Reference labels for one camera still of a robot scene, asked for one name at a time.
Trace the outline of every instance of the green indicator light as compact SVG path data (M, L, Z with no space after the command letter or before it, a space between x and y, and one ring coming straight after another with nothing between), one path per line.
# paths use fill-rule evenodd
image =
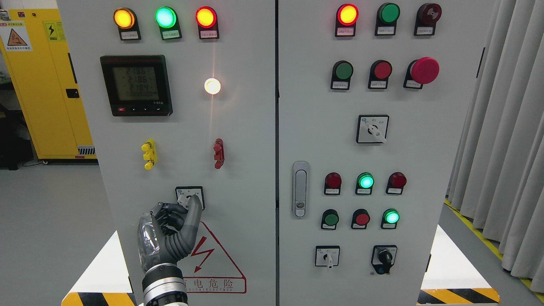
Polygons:
M336 76L339 79L348 79L353 74L353 67L348 63L339 64L336 67Z
M400 16L400 8L394 3L385 4L380 12L380 19L383 23L393 23Z
M385 221L389 224L395 224L396 222L399 222L400 216L398 211L394 209L386 210L385 211Z
M325 217L326 225L331 227L333 225L336 225L337 223L338 223L338 216L330 214Z
M369 189L374 184L374 178L372 177L372 174L370 173L363 173L359 175L359 178L357 179L359 186L361 188Z
M161 28L169 29L176 24L176 12L169 7L161 7L155 12L155 20Z

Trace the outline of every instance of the robotic hand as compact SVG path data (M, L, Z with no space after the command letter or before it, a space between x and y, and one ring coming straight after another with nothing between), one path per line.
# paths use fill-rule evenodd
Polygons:
M140 217L138 248L144 306L188 306L183 274L177 262L189 256L202 215L198 196L184 206L159 202Z

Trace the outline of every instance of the electrical hazard sticker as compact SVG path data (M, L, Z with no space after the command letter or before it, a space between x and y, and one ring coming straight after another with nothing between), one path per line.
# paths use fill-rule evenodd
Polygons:
M245 275L204 222L193 252L180 265L188 293L247 292Z
M32 51L24 21L0 22L0 38L6 51Z
M62 21L44 21L44 29L49 41L66 41Z

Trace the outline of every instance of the digital power meter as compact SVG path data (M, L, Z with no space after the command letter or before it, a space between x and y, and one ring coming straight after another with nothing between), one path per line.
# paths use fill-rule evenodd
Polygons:
M102 56L100 63L113 116L172 114L164 55Z

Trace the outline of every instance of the warning triangle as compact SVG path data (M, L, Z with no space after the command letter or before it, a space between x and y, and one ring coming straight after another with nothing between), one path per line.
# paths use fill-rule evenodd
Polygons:
M199 225L193 252L179 265L187 292L246 292L245 275L204 222Z
M9 33L8 46L28 46L27 43L15 32L14 29L11 29Z

